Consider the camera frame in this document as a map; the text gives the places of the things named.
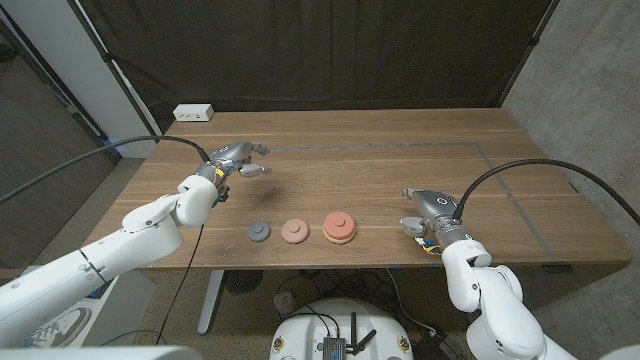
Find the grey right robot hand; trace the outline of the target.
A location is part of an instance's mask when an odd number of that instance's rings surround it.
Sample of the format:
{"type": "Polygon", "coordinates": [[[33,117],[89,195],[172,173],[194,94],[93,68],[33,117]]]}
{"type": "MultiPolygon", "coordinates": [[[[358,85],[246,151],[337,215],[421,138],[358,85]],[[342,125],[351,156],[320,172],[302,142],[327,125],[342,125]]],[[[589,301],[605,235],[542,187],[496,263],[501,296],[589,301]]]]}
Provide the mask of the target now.
{"type": "Polygon", "coordinates": [[[472,240],[460,220],[454,220],[457,201],[442,192],[405,188],[401,195],[410,200],[420,213],[419,217],[401,217],[401,229],[408,237],[424,238],[428,232],[434,243],[446,248],[457,241],[472,240]]]}

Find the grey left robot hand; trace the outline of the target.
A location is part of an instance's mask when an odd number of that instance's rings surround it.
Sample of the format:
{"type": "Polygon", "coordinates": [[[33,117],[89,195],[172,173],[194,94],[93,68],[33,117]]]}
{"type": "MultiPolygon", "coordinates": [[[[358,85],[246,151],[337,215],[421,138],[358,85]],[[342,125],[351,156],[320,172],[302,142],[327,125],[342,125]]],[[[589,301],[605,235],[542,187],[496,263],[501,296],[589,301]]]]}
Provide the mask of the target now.
{"type": "Polygon", "coordinates": [[[270,174],[271,168],[253,163],[251,158],[253,153],[265,156],[269,152],[266,146],[259,143],[235,142],[210,153],[209,160],[199,166],[196,174],[211,181],[221,191],[226,186],[227,178],[234,172],[244,178],[270,174]]]}

